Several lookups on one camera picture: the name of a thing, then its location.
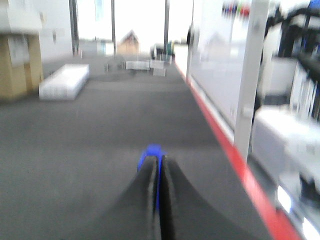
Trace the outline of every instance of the white shelf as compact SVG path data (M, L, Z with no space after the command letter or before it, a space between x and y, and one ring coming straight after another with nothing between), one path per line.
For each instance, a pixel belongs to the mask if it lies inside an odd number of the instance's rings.
M37 12L0 6L0 34L39 34L41 29Z

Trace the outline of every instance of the blue part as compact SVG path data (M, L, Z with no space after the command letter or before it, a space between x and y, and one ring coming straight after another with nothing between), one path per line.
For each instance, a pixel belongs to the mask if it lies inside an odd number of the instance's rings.
M161 174L161 164L162 164L162 156L166 155L165 151L162 151L161 145L159 144L150 144L146 148L145 151L142 152L140 161L137 166L137 170L140 171L142 164L144 164L145 158L147 156L156 156L159 162L159 169L158 169L158 186L156 191L156 208L159 209L159 186L160 186L160 174Z
M309 8L320 9L320 0L311 0L309 3Z
M302 42L303 42L303 48L306 49L306 47L307 47L307 40L304 38L304 39L302 40Z
M235 14L237 12L238 5L235 4L232 6L232 12Z

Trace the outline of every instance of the gray carpet floor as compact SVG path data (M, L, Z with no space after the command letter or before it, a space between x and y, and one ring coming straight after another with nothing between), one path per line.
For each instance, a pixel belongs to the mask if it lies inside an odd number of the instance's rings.
M177 69L166 77L90 64L74 101L37 94L0 105L0 239L60 240L108 208L130 183L141 152L161 144L200 194L228 219L271 239Z

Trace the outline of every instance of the red floor edge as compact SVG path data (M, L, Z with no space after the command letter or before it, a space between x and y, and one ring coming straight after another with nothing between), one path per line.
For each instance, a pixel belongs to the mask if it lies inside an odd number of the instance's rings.
M285 213L281 210L276 210L271 204L267 195L256 180L250 168L245 163L239 151L230 143L225 133L218 125L216 119L210 113L206 104L200 98L197 91L192 87L190 80L186 78L185 74L181 71L178 65L176 65L176 68L180 72L186 84L189 86L207 123L218 139L223 151L229 159L231 166L238 175L246 193L251 199L270 235L274 240L301 240L300 235L294 229Z

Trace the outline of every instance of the white foam block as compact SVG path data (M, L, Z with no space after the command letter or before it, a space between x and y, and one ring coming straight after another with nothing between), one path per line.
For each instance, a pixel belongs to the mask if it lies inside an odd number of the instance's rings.
M41 100L74 100L89 77L88 64L66 64L39 86Z
M149 70L150 62L149 61L126 61L125 69Z
M256 112L252 154L275 182L281 173L299 170L286 152L286 148L297 140L306 145L320 143L320 126L312 121L302 121L281 107L262 107Z

